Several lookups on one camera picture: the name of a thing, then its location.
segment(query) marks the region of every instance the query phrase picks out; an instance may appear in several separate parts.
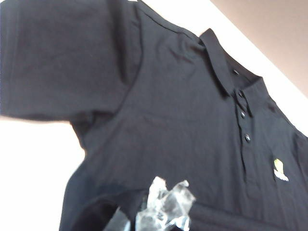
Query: beige wall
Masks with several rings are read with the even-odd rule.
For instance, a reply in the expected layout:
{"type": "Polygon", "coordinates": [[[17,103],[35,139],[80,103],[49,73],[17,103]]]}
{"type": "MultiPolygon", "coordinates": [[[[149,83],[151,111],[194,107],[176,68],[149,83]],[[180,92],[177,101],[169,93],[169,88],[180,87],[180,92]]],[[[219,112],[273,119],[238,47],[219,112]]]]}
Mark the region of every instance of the beige wall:
{"type": "Polygon", "coordinates": [[[308,97],[307,0],[211,1],[308,97]]]}

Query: shirt collar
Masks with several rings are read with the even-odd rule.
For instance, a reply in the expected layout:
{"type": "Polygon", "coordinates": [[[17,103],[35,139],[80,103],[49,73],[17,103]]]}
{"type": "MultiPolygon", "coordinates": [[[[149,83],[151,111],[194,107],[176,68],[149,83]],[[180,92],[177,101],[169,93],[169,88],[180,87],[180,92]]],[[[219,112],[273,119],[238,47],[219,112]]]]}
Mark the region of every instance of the shirt collar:
{"type": "Polygon", "coordinates": [[[215,75],[219,80],[225,94],[230,97],[240,91],[247,101],[250,115],[254,116],[254,113],[256,113],[259,108],[264,105],[266,100],[270,98],[263,77],[255,75],[233,59],[223,49],[217,36],[211,28],[206,30],[200,36],[200,40],[205,46],[215,75]],[[234,75],[235,72],[230,70],[227,62],[231,64],[236,73],[251,80],[250,84],[242,88],[236,87],[231,76],[234,75]]]}

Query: embroidered logo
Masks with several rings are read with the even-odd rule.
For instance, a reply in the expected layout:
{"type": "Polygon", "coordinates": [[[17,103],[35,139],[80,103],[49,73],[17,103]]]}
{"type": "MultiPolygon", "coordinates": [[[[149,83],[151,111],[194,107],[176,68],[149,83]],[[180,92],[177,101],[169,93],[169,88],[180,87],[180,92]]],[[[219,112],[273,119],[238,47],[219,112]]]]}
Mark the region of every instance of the embroidered logo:
{"type": "Polygon", "coordinates": [[[275,159],[274,165],[275,165],[275,169],[274,169],[275,176],[278,177],[281,180],[289,181],[287,176],[283,173],[283,163],[282,163],[282,161],[280,159],[275,159]]]}

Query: button placket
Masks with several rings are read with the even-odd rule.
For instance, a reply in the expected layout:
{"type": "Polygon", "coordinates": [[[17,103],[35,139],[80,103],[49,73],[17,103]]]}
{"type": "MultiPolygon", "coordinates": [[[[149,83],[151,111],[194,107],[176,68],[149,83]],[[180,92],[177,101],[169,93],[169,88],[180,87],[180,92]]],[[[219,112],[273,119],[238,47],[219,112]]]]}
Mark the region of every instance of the button placket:
{"type": "Polygon", "coordinates": [[[238,90],[236,94],[237,104],[237,118],[240,127],[241,136],[241,153],[242,160],[245,169],[245,181],[246,182],[256,182],[256,166],[255,157],[253,156],[252,149],[252,136],[251,136],[251,118],[246,113],[247,112],[247,101],[243,93],[238,90]]]}

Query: button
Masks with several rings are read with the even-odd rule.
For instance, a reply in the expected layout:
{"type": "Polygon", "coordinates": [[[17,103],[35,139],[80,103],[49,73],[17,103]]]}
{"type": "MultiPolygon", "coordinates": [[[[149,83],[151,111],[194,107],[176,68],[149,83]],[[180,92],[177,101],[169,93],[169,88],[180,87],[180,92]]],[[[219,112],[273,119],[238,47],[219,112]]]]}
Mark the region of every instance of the button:
{"type": "Polygon", "coordinates": [[[248,134],[245,135],[245,139],[246,139],[247,142],[250,142],[250,137],[249,137],[248,134]]]}
{"type": "Polygon", "coordinates": [[[234,72],[235,74],[237,74],[237,75],[240,74],[240,73],[238,73],[237,70],[235,70],[235,69],[233,70],[233,72],[234,72]]]}

